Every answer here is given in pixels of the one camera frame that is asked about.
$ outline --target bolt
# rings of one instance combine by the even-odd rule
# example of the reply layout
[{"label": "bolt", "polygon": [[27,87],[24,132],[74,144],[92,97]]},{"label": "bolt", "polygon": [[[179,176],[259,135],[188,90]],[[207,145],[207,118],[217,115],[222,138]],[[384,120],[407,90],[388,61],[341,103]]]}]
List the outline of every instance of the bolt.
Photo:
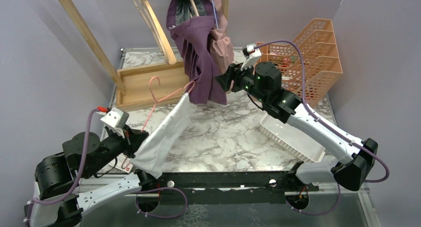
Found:
[{"label": "bolt", "polygon": [[275,179],[271,179],[271,180],[269,181],[269,185],[270,185],[270,186],[272,186],[272,187],[276,187],[276,184],[277,184],[277,182],[276,182],[276,180],[275,180]]},{"label": "bolt", "polygon": [[167,187],[174,187],[174,185],[175,185],[174,181],[170,180],[167,182]]}]

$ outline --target purple garment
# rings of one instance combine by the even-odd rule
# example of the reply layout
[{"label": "purple garment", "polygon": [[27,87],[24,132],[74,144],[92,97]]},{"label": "purple garment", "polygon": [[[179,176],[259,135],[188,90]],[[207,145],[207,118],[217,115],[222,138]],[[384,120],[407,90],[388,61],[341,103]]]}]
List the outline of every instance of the purple garment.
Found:
[{"label": "purple garment", "polygon": [[[201,0],[202,7],[208,11],[209,0]],[[192,17],[177,24],[176,17],[180,14],[180,4],[183,0],[172,0],[168,8],[166,27],[171,38],[184,59],[184,71],[190,80],[196,82],[190,93],[193,104],[206,104],[208,100],[219,104],[226,104],[226,94],[214,79],[221,74],[219,66],[213,60],[208,50],[208,37],[215,26],[213,16]]]}]

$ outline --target wooden clothes rack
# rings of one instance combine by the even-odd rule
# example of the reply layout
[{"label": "wooden clothes rack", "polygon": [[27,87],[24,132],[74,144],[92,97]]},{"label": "wooden clothes rack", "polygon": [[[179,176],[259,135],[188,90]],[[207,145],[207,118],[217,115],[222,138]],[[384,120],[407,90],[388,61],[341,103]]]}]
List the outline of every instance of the wooden clothes rack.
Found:
[{"label": "wooden clothes rack", "polygon": [[[183,62],[177,62],[174,53],[169,45],[169,42],[156,18],[149,2],[147,0],[139,0],[145,13],[143,13],[135,2],[138,11],[145,19],[147,25],[151,29],[154,37],[157,41],[159,48],[162,50],[165,56],[165,63],[131,67],[123,70],[118,70],[113,67],[110,60],[105,55],[101,46],[95,39],[94,35],[90,31],[88,25],[83,20],[76,6],[72,0],[58,0],[64,10],[69,15],[76,28],[79,30],[85,41],[88,43],[92,52],[95,54],[101,65],[104,67],[108,75],[111,77],[117,87],[117,107],[125,111],[135,110],[140,108],[151,107],[154,104],[154,100],[150,97],[147,91],[147,81],[152,76],[159,76],[161,81],[168,79],[169,82],[165,82],[166,90],[175,90],[179,87],[183,87],[189,78],[184,74]],[[226,18],[228,18],[228,1],[221,0],[222,11]],[[166,91],[163,89],[155,89],[157,96],[165,96]],[[172,99],[168,99],[162,104],[174,103],[180,99],[181,95],[174,96]]]}]

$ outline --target gray wall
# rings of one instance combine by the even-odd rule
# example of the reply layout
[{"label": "gray wall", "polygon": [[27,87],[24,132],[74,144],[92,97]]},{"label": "gray wall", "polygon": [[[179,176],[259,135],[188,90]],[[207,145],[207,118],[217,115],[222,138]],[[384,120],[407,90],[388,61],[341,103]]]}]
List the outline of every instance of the gray wall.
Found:
[{"label": "gray wall", "polygon": [[[132,0],[96,0],[122,48],[157,47],[152,33]],[[149,0],[165,28],[171,0]],[[228,36],[234,46],[258,41],[293,39],[316,17],[332,19],[342,0],[230,0]]]},{"label": "gray wall", "polygon": [[[383,227],[419,226],[420,0],[344,0],[334,18],[343,77],[329,92],[338,125],[379,142],[390,178],[370,184]],[[369,175],[380,178],[377,163]]]},{"label": "gray wall", "polygon": [[[74,2],[117,64],[119,46],[95,1]],[[0,225],[18,227],[36,165],[84,130],[113,83],[57,0],[0,0],[0,41]]]}]

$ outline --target pink garment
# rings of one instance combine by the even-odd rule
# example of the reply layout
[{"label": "pink garment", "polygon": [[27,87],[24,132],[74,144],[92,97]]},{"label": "pink garment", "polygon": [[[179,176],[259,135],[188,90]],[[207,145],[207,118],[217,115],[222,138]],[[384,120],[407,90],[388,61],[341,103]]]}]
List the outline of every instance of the pink garment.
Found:
[{"label": "pink garment", "polygon": [[222,4],[220,0],[213,0],[215,4],[216,14],[218,18],[219,29],[214,28],[210,31],[212,37],[210,44],[210,55],[219,66],[222,74],[226,72],[228,66],[234,62],[234,47],[231,44],[231,39],[226,36],[226,27],[228,21],[222,12]]}]

